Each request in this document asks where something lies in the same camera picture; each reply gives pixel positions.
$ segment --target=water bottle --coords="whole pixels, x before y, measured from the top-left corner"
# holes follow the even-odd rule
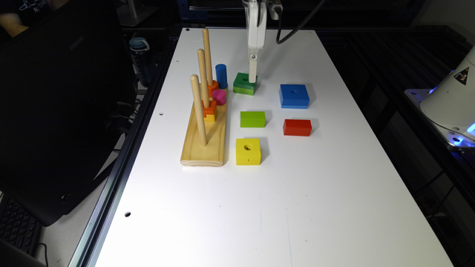
[[[150,46],[143,37],[132,38],[129,42],[131,48],[134,66],[139,74],[140,83],[148,86],[154,75],[157,74],[157,66],[155,65]]]

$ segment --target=green rectangular block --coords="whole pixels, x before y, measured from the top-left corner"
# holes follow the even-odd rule
[[[241,111],[240,126],[242,128],[264,128],[266,113],[264,111]]]
[[[245,89],[245,88],[239,88],[239,87],[232,87],[232,91],[235,93],[242,93],[250,96],[254,96],[254,90],[253,89]]]
[[[237,73],[235,82],[232,84],[232,87],[237,88],[244,88],[244,89],[253,89],[255,90],[255,86],[258,83],[258,77],[255,77],[255,82],[249,82],[249,74],[246,73]]]

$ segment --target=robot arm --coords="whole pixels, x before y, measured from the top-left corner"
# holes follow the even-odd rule
[[[278,19],[275,7],[282,8],[280,0],[243,0],[246,10],[249,82],[254,83],[258,69],[258,53],[266,41],[267,8],[272,19]]]

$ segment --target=red rectangular block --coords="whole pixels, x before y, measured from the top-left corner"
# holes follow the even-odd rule
[[[309,119],[286,119],[284,121],[284,135],[310,136],[312,123]]]

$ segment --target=wooden block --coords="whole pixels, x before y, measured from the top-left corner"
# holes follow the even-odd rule
[[[213,101],[216,101],[216,105],[226,104],[226,92],[224,90],[216,90],[213,92]]]
[[[264,128],[266,113],[264,111],[241,111],[240,126],[242,128]]]
[[[258,77],[255,77],[255,82],[249,82],[249,74],[246,73],[237,73],[235,82],[232,84],[233,87],[252,89],[255,90],[256,84],[258,83]]]
[[[200,144],[194,106],[191,109],[188,130],[180,162],[184,166],[219,167],[224,163],[224,136],[226,132],[227,104],[217,106],[216,122],[205,122],[208,145]]]
[[[242,93],[242,94],[254,96],[254,89],[239,88],[239,87],[233,86],[232,91],[235,93]]]
[[[282,108],[308,108],[309,94],[305,85],[281,85],[279,90]]]
[[[205,116],[205,118],[208,115],[216,115],[216,101],[210,101],[209,108],[205,108],[204,103],[203,103],[203,115]]]
[[[213,84],[212,85],[208,85],[208,95],[209,95],[209,98],[212,99],[213,97],[213,92],[216,91],[219,87],[219,84],[213,80]]]
[[[284,135],[310,136],[312,123],[309,119],[286,119],[284,121]]]
[[[219,84],[220,89],[228,87],[228,76],[224,64],[216,65],[216,81]]]
[[[259,139],[236,139],[236,165],[260,165]]]

